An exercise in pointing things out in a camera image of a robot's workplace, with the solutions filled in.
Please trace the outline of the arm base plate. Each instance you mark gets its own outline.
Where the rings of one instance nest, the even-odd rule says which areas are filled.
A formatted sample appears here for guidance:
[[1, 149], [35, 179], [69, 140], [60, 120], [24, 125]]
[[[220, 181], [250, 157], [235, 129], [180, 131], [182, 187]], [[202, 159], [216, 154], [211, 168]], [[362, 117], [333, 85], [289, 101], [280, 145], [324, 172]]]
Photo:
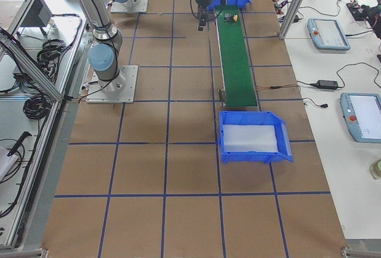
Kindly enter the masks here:
[[119, 104], [134, 103], [138, 66], [119, 66], [119, 75], [112, 82], [98, 80], [96, 72], [93, 72], [92, 81], [97, 83], [90, 85], [89, 95], [85, 98], [89, 104]]
[[112, 14], [146, 13], [148, 0], [113, 0]]

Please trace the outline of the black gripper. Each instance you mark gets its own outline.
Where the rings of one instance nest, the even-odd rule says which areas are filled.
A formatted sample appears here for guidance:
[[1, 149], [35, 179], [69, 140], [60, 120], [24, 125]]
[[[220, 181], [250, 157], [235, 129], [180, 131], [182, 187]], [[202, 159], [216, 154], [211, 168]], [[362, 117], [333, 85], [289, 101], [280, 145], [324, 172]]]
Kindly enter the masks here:
[[[209, 19], [207, 8], [209, 5], [212, 4], [213, 0], [195, 0], [195, 1], [198, 5], [198, 10], [197, 10], [197, 19], [199, 21], [198, 30], [203, 30]], [[226, 1], [227, 0], [222, 0], [222, 5], [225, 5]]]

